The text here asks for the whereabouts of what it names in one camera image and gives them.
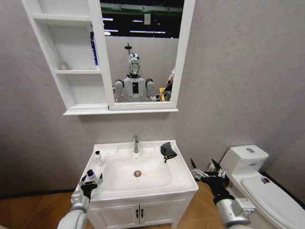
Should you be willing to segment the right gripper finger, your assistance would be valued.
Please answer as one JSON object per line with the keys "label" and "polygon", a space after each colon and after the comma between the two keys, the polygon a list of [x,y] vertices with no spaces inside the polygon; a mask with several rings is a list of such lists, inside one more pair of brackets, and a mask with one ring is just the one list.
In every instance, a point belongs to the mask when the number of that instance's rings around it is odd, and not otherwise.
{"label": "right gripper finger", "polygon": [[212,159],[212,163],[216,169],[216,172],[212,175],[212,178],[226,178],[226,170],[222,169],[220,164]]}
{"label": "right gripper finger", "polygon": [[196,167],[196,165],[195,165],[195,163],[194,163],[194,161],[192,159],[191,159],[191,168],[192,168],[191,169],[191,174],[194,177],[194,179],[196,181],[201,181],[202,178],[204,177],[203,171],[199,170]]}

